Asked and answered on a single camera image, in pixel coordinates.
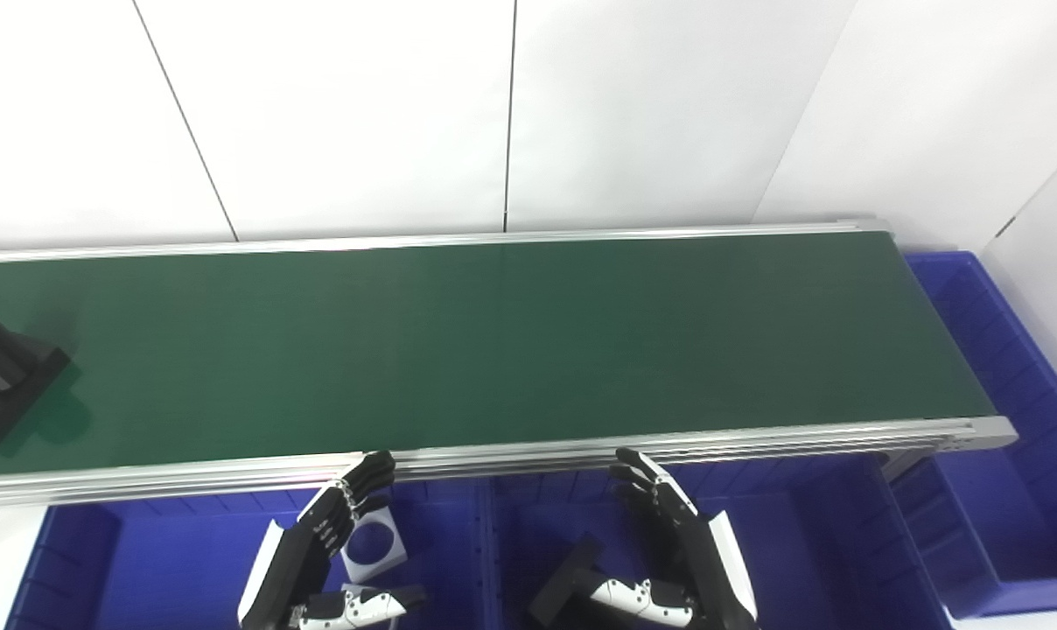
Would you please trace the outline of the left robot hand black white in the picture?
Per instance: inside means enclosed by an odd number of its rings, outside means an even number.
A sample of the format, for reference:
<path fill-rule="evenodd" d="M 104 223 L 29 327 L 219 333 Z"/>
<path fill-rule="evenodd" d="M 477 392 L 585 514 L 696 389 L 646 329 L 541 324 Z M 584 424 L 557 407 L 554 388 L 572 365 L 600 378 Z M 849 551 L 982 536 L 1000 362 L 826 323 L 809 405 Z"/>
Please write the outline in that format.
<path fill-rule="evenodd" d="M 391 451 L 369 451 L 331 479 L 291 527 L 268 523 L 237 606 L 241 629 L 364 629 L 428 603 L 421 585 L 326 591 L 330 564 L 368 512 L 385 508 L 394 482 Z"/>

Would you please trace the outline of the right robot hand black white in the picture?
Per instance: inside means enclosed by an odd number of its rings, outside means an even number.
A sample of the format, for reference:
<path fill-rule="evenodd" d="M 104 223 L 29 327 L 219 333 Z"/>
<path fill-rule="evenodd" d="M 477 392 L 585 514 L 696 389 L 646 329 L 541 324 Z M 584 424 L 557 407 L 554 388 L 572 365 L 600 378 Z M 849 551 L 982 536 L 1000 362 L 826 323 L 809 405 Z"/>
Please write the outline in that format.
<path fill-rule="evenodd" d="M 652 527 L 652 566 L 666 577 L 625 581 L 578 570 L 577 593 L 590 601 L 674 629 L 757 629 L 753 583 L 728 514 L 705 514 L 676 478 L 643 451 L 617 448 L 618 494 Z"/>

